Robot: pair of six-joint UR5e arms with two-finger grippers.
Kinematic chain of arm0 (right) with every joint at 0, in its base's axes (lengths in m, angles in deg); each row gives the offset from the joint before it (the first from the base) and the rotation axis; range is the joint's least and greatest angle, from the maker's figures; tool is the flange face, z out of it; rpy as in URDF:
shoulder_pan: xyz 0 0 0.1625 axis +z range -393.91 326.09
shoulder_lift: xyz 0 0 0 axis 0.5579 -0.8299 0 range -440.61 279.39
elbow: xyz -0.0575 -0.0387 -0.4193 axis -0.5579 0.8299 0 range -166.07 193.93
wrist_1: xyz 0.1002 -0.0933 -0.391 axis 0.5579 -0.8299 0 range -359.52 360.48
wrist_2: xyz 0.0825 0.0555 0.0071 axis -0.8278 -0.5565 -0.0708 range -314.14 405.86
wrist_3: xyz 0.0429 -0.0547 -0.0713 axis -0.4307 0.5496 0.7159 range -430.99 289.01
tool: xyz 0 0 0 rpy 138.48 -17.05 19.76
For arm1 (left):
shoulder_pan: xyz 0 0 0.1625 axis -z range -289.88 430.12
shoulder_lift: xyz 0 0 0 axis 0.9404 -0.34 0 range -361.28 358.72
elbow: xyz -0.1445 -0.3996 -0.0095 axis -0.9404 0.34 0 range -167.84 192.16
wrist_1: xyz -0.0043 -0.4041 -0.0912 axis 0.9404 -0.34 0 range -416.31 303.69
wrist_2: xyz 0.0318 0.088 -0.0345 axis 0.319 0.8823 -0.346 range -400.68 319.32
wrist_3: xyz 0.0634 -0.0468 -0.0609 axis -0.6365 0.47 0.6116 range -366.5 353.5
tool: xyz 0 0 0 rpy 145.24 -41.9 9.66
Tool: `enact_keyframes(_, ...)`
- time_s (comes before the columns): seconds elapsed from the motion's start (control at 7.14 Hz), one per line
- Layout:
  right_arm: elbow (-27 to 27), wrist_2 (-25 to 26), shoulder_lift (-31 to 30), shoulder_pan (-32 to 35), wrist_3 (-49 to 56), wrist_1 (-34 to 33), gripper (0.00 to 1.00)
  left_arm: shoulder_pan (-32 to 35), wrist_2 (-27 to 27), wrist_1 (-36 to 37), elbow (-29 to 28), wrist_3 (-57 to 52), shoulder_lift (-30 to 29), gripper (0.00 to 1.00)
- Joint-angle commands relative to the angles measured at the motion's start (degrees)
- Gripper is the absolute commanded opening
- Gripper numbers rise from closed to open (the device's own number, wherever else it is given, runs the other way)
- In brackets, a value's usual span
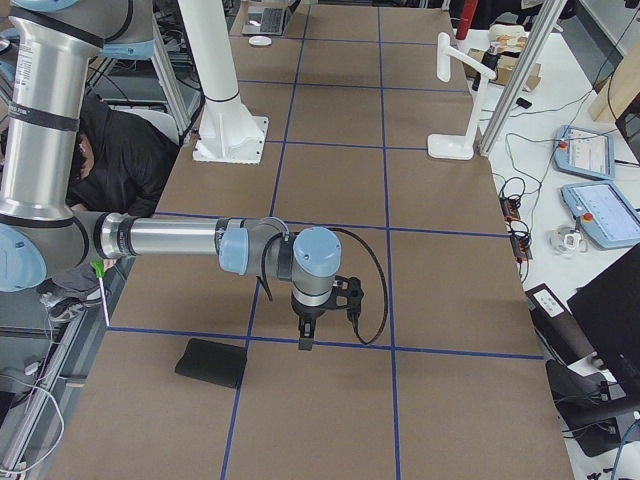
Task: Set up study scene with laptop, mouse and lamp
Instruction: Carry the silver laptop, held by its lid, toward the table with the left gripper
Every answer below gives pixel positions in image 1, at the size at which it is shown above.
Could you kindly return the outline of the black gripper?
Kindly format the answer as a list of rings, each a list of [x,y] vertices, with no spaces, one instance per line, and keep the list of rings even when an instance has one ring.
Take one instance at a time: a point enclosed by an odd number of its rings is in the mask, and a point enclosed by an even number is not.
[[[325,313],[325,310],[319,306],[307,306],[298,301],[293,302],[293,310],[299,319],[298,349],[311,350],[317,319]]]

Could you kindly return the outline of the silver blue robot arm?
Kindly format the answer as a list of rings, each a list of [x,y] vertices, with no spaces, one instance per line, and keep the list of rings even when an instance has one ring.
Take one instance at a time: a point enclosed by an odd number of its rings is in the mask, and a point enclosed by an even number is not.
[[[299,346],[335,307],[341,245],[323,227],[293,233],[274,217],[165,220],[74,212],[66,203],[89,61],[153,53],[148,1],[15,1],[20,35],[1,185],[1,288],[19,291],[98,259],[214,255],[220,267],[291,283]]]

